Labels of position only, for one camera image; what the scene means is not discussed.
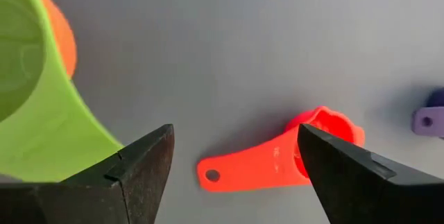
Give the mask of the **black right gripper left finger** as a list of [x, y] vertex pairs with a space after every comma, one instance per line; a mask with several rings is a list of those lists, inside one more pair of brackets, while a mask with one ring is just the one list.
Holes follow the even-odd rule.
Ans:
[[1, 223], [154, 223], [174, 150], [165, 124], [62, 182], [1, 184]]

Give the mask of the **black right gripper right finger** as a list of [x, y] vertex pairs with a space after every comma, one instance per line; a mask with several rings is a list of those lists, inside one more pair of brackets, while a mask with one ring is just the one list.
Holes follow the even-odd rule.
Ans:
[[308, 124], [302, 162], [331, 223], [442, 223], [443, 180]]

